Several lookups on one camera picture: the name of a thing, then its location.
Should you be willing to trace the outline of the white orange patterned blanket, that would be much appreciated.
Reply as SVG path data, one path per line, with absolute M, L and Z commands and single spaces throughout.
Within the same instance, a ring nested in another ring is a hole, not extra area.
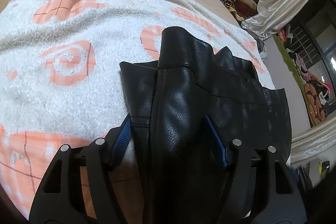
M 58 148 L 89 144 L 127 114 L 119 64 L 156 60 L 180 26 L 252 61 L 255 40 L 195 0 L 9 0 L 1 12 L 1 185 L 27 217 Z

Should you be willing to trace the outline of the black leather jacket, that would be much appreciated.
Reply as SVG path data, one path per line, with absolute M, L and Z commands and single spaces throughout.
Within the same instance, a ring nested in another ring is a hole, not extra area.
M 145 198 L 144 223 L 218 223 L 221 172 L 210 117 L 224 141 L 277 148 L 286 163 L 291 125 L 283 90 L 264 88 L 250 61 L 181 27 L 162 32 L 159 59 L 120 65 Z

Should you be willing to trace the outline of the clothes on windowsill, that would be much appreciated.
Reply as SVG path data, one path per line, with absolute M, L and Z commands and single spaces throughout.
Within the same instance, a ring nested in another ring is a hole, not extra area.
M 321 124 L 334 111 L 335 91 L 310 35 L 300 24 L 287 24 L 274 39 L 301 91 L 310 125 Z

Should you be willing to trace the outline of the cream satin curtain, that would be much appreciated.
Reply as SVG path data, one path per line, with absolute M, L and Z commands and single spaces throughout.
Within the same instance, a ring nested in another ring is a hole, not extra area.
M 309 0 L 260 0 L 258 14 L 245 20 L 241 27 L 261 39 L 268 39 L 287 25 Z

